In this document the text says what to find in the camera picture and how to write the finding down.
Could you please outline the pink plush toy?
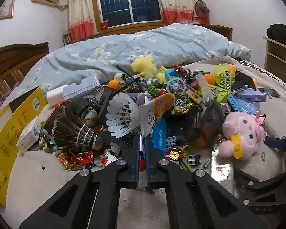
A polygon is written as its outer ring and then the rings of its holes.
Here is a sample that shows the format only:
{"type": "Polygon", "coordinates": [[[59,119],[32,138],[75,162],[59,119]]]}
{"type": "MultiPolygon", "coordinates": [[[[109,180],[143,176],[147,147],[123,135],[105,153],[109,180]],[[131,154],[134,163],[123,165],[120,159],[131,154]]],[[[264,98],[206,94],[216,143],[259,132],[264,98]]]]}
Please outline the pink plush toy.
{"type": "Polygon", "coordinates": [[[266,139],[262,125],[264,120],[260,111],[255,115],[246,112],[229,113],[222,125],[225,140],[218,145],[219,156],[242,161],[251,159],[266,139]]]}

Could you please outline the blue packet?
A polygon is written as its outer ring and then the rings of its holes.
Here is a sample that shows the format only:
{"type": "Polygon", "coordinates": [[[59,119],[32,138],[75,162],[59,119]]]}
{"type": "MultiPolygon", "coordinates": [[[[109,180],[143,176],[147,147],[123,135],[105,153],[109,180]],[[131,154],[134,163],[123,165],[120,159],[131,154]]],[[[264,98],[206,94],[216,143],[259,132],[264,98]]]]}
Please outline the blue packet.
{"type": "Polygon", "coordinates": [[[162,155],[166,154],[166,140],[167,140],[167,125],[163,117],[153,127],[150,135],[153,143],[153,147],[159,149],[162,155]]]}

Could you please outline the orange white tube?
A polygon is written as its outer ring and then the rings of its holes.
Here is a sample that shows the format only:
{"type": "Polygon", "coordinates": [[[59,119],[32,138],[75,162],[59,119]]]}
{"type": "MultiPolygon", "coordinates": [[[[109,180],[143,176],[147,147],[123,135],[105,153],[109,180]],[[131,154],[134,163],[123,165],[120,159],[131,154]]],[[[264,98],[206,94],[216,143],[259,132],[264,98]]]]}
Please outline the orange white tube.
{"type": "Polygon", "coordinates": [[[138,108],[140,132],[143,141],[146,136],[149,135],[162,115],[173,107],[175,100],[176,98],[173,94],[165,93],[151,101],[148,101],[138,108]]]}

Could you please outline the dark grey flat plate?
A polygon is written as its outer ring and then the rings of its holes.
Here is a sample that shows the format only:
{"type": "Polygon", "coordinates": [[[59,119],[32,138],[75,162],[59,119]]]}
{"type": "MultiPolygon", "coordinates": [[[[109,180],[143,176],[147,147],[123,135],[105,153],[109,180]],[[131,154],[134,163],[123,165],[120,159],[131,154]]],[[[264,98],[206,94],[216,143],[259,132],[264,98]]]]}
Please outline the dark grey flat plate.
{"type": "Polygon", "coordinates": [[[280,97],[279,93],[272,88],[261,88],[261,87],[259,87],[258,90],[262,93],[265,93],[268,96],[271,96],[271,97],[275,97],[275,98],[280,97]]]}

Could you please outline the blue long brick plate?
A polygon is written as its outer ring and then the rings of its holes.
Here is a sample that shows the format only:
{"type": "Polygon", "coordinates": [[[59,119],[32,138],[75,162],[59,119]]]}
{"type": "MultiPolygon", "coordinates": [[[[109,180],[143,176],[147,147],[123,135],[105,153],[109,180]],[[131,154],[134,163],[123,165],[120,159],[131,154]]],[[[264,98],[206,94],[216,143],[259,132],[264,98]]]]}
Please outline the blue long brick plate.
{"type": "Polygon", "coordinates": [[[234,112],[246,112],[246,103],[242,99],[234,97],[232,94],[228,96],[228,103],[234,112]]]}

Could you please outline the lime green brick piece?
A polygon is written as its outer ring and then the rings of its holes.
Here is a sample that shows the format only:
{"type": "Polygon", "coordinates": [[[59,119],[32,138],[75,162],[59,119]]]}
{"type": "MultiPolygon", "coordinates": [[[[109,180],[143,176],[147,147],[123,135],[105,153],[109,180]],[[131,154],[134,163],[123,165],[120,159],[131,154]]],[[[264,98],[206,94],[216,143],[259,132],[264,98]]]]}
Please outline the lime green brick piece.
{"type": "Polygon", "coordinates": [[[230,91],[219,86],[209,85],[216,103],[226,103],[228,101],[230,91]]]}

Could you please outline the yellow green mesh ball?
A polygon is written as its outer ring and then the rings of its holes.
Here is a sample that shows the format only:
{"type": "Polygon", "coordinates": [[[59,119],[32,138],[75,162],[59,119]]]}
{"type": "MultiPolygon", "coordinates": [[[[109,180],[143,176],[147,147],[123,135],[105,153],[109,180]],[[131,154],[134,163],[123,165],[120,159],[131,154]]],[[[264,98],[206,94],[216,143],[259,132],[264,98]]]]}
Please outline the yellow green mesh ball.
{"type": "Polygon", "coordinates": [[[213,72],[215,82],[222,88],[230,87],[235,83],[235,72],[235,65],[220,63],[215,67],[213,72]]]}

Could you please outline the white foam block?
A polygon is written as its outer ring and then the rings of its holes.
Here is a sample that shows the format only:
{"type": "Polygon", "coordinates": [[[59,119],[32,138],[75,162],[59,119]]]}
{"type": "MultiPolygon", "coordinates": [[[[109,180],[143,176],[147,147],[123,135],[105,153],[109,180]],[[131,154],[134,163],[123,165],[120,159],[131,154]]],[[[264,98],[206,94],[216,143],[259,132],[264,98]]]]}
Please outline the white foam block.
{"type": "Polygon", "coordinates": [[[46,100],[47,100],[47,103],[50,105],[50,106],[54,106],[55,104],[57,104],[58,102],[62,102],[64,101],[64,97],[63,97],[63,89],[65,87],[67,87],[68,85],[63,85],[63,86],[60,86],[58,88],[55,88],[54,90],[50,90],[47,92],[47,95],[46,95],[46,100]]]}

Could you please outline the orange ping pong ball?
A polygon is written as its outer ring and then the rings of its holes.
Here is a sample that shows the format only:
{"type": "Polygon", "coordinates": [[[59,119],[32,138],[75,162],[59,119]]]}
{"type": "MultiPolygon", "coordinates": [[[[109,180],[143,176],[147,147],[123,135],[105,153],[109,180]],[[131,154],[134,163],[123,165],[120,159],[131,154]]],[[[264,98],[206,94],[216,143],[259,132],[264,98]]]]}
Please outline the orange ping pong ball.
{"type": "Polygon", "coordinates": [[[119,87],[119,84],[120,84],[120,81],[117,80],[117,79],[113,79],[111,80],[109,83],[108,83],[108,87],[109,88],[112,88],[112,89],[115,89],[115,90],[118,90],[120,87],[119,87]]]}

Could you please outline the light blue floral quilt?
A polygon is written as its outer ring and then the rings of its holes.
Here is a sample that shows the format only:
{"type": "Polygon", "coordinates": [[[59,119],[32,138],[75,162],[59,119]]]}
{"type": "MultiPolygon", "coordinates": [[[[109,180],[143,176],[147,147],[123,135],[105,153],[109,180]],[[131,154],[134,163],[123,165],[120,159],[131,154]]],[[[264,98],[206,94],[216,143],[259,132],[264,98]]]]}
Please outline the light blue floral quilt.
{"type": "Polygon", "coordinates": [[[131,72],[131,63],[143,56],[150,56],[157,67],[170,67],[226,55],[249,60],[251,51],[199,25],[174,23],[134,34],[87,39],[59,48],[40,59],[6,102],[37,86],[46,94],[65,84],[79,84],[93,74],[100,82],[108,82],[118,72],[118,66],[131,72]]]}

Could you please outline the red fan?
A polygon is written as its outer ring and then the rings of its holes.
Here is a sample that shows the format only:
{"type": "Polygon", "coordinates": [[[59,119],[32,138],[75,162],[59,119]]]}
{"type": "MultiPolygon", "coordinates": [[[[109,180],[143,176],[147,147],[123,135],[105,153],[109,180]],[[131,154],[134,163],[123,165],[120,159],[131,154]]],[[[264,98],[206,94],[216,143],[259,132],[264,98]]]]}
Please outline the red fan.
{"type": "Polygon", "coordinates": [[[209,13],[210,13],[210,10],[204,1],[198,0],[195,3],[196,16],[193,17],[193,19],[195,19],[201,24],[209,24],[210,23],[209,13]]]}

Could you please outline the wooden headboard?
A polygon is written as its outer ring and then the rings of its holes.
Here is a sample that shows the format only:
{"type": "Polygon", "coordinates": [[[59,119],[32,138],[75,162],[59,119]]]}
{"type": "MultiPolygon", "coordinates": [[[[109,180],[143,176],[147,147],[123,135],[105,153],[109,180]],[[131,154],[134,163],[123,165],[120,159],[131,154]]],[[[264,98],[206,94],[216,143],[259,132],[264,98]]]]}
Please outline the wooden headboard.
{"type": "Polygon", "coordinates": [[[49,43],[0,47],[0,99],[20,83],[28,71],[49,53],[49,43]]]}

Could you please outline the curtain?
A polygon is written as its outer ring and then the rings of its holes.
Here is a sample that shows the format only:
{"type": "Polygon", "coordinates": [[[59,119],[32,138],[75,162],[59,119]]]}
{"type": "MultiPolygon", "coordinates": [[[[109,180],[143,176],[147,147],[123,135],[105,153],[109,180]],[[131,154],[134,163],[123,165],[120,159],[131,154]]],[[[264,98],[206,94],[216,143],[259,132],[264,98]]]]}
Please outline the curtain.
{"type": "Polygon", "coordinates": [[[73,42],[94,35],[92,0],[68,0],[68,30],[73,42]]]}
{"type": "Polygon", "coordinates": [[[195,12],[194,0],[161,0],[162,19],[165,23],[177,23],[182,19],[192,20],[195,12]]]}

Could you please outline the window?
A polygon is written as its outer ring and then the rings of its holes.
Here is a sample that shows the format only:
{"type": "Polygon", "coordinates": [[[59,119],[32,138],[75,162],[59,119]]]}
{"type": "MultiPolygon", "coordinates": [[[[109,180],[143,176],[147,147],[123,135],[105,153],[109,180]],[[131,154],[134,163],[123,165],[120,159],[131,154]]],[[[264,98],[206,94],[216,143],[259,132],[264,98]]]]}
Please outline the window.
{"type": "Polygon", "coordinates": [[[97,0],[97,5],[107,27],[162,20],[159,0],[97,0]]]}

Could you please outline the framed picture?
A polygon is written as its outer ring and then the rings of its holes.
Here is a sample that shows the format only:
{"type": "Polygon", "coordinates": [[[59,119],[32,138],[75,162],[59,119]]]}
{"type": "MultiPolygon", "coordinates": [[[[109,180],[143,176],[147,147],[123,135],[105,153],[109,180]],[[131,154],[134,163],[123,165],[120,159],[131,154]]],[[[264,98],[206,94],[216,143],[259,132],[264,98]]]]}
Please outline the framed picture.
{"type": "Polygon", "coordinates": [[[0,20],[13,18],[15,0],[5,0],[0,7],[0,20]]]}

